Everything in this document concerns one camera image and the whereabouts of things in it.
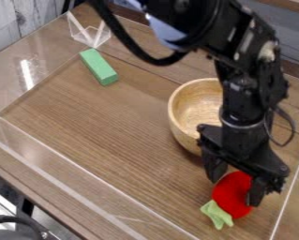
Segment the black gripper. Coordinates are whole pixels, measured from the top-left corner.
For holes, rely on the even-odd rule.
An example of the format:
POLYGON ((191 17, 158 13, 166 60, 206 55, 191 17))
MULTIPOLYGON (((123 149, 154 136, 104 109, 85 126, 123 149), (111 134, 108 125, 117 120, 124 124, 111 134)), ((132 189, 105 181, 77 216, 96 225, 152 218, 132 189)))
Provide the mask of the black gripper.
POLYGON ((230 121, 220 116, 220 126, 196 127, 207 178, 216 183, 232 166, 251 177, 247 206, 258 207, 266 194, 280 193, 290 176, 290 167, 270 147, 272 115, 255 122, 230 121))

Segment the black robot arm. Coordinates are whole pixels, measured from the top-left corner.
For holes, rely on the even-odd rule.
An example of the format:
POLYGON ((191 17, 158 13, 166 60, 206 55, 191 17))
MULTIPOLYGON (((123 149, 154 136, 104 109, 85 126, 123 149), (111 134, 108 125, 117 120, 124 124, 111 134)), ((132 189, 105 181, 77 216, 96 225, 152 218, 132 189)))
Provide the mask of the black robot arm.
POLYGON ((260 204, 279 192, 290 167, 270 148, 272 114, 288 97, 274 29, 238 0, 139 0, 149 26, 180 52, 204 50, 223 91, 220 125, 200 124, 198 144, 208 179, 232 166, 250 177, 244 202, 260 204))

